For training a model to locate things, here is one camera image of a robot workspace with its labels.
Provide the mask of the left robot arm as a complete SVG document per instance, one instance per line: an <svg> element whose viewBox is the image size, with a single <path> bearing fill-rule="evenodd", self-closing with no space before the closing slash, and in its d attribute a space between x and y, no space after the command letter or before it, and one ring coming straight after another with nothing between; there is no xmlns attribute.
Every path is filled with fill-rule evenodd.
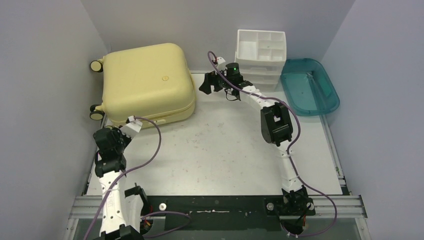
<svg viewBox="0 0 424 240"><path fill-rule="evenodd" d="M105 127L93 135L98 147L95 175L102 191L100 240L141 240L141 215L150 208L145 191L139 185L126 189L124 150L131 136L117 127Z"/></svg>

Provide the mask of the yellow hard-shell suitcase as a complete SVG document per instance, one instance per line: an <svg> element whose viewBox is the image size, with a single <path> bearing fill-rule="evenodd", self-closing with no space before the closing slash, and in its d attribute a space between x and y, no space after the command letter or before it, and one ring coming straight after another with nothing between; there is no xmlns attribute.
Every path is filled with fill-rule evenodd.
<svg viewBox="0 0 424 240"><path fill-rule="evenodd" d="M90 107L92 120L107 117L119 127L136 116L163 125L195 111L195 81L184 51L174 43L111 52L89 67L103 74L102 102Z"/></svg>

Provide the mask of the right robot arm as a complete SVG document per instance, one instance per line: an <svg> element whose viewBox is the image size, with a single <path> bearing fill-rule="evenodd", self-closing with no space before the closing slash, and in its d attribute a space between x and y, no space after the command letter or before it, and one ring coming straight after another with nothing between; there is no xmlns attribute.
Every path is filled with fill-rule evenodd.
<svg viewBox="0 0 424 240"><path fill-rule="evenodd" d="M244 80L236 62L212 61L214 71L206 73L199 90L207 95L221 90L236 100L249 104L260 115L260 132L264 141L274 145L281 156L278 166L281 172L282 202L275 206L283 215L305 216L314 214L314 204L304 184L290 161L287 150L294 132L289 109L281 101L265 96L253 83Z"/></svg>

